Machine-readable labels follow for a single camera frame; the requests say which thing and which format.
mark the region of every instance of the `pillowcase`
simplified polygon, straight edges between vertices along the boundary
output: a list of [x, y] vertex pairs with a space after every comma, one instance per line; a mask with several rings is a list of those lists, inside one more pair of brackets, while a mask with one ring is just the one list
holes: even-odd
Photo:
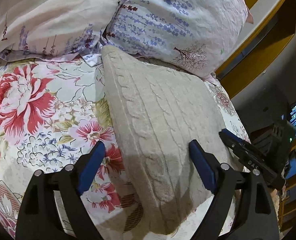
[[0, 58], [14, 61], [39, 54], [69, 61], [82, 51], [91, 53], [118, 2], [0, 0]]
[[196, 139], [220, 163], [232, 165], [218, 135], [223, 117], [196, 76], [141, 62], [113, 46], [102, 48], [102, 62], [127, 175], [150, 230], [169, 234], [211, 195], [189, 158], [188, 143]]
[[212, 80], [248, 16], [244, 0], [124, 0], [108, 44]]

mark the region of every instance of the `floral bed sheet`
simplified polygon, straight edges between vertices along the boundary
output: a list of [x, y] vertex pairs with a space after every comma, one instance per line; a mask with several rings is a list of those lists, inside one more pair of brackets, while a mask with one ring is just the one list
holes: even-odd
[[[222, 86], [205, 82], [227, 128], [248, 139]], [[28, 59], [0, 65], [0, 222], [14, 238], [20, 203], [35, 170], [59, 171], [100, 140], [106, 157], [82, 201], [104, 239], [190, 239], [212, 197], [170, 235], [149, 231], [143, 208], [124, 170], [104, 92], [102, 65], [77, 57], [57, 63]], [[59, 193], [66, 232], [73, 235]], [[234, 202], [222, 233], [230, 230]]]

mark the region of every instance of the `lavender print pillow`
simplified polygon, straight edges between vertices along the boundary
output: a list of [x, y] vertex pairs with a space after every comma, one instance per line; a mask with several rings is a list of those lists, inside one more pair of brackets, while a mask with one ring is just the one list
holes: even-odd
[[244, 0], [123, 0], [108, 44], [212, 81], [248, 15]]

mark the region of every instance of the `metal screw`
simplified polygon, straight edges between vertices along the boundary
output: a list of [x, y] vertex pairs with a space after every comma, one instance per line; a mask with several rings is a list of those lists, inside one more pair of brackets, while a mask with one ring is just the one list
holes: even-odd
[[254, 175], [256, 175], [256, 176], [259, 176], [259, 175], [260, 175], [260, 171], [257, 170], [257, 169], [254, 169], [254, 170], [252, 171], [252, 173], [253, 173]]
[[73, 170], [73, 165], [72, 165], [72, 164], [68, 164], [68, 165], [65, 167], [65, 170], [66, 170], [66, 171], [72, 171], [72, 170]]
[[230, 166], [227, 163], [221, 163], [220, 167], [224, 170], [227, 171], [229, 170]]
[[39, 177], [42, 174], [42, 170], [36, 170], [34, 175]]

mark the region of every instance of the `beige knitted fabric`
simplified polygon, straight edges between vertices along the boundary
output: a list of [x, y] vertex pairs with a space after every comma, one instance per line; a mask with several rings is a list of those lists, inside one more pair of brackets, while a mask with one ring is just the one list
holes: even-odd
[[102, 48], [105, 88], [123, 162], [151, 231], [169, 234], [211, 193], [188, 155], [197, 139], [231, 164], [218, 132], [222, 115], [203, 81]]

